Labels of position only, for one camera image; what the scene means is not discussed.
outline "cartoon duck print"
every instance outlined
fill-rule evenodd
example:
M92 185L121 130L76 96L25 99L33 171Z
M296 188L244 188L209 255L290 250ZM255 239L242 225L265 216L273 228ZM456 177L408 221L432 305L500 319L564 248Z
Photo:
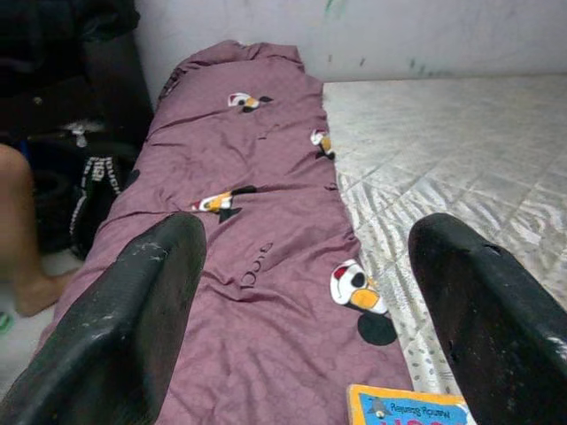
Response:
M313 130L311 133L311 143L315 146L319 146L319 149L321 149L321 151L317 152L315 158L335 158L335 151L330 147L329 134L325 130Z
M383 419L386 415L392 414L384 405L384 402L380 397L374 397L372 400L372 407L368 410L368 413L373 413L377 418Z
M388 345L397 335L392 321L384 316L388 308L380 297L377 284L366 275L354 259L349 259L330 276L330 296L339 305L362 312L358 331L362 339L373 345Z
M256 99L247 93L233 93L229 96L229 106L242 106L242 112L252 112L260 107L260 103L268 103L272 100L267 96Z
M376 284L367 277L354 259L349 259L333 271L330 295L337 304L352 304L362 310L384 314L388 311L378 295Z
M228 220L233 215L237 215L242 208L232 208L232 200L236 195L244 193L255 193L257 190L254 186L244 186L243 188L234 189L228 192L215 195L214 197L206 197L191 205L192 212L214 213L220 217L219 223Z

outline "yellow book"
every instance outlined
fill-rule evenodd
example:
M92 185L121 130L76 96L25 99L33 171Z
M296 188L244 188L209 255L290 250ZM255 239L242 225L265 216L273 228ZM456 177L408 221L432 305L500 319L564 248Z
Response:
M368 385L348 387L351 425L475 424L464 398L389 390Z

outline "black bag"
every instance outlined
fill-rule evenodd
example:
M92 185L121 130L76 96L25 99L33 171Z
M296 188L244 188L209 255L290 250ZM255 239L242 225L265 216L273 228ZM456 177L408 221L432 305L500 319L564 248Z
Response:
M72 250L81 259L89 253L98 226L108 215L114 199L133 181L128 174L136 161L136 152L125 145L110 143L109 146L106 151L113 151L112 154L101 153L87 158L81 197L71 217Z

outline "tiled floor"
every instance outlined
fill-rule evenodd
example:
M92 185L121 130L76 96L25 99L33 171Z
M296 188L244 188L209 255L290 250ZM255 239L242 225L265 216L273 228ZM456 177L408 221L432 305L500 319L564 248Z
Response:
M43 258L48 274L60 274L81 266L69 251L62 251ZM13 381L30 361L39 336L51 321L53 308L30 318L18 316L14 311L12 294L5 282L0 282L0 311L10 314L13 324L4 335L0 335L0 399L10 389Z

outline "mattress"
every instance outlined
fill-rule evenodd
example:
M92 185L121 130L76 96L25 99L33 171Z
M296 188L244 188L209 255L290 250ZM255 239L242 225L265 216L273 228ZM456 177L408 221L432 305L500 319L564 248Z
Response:
M222 42L184 60L43 340L133 237L185 211L207 257L157 423L343 424L350 384L410 389L354 264L328 132L296 48Z
M414 389L459 393L408 260L451 213L511 251L567 308L567 76L324 86L338 186Z

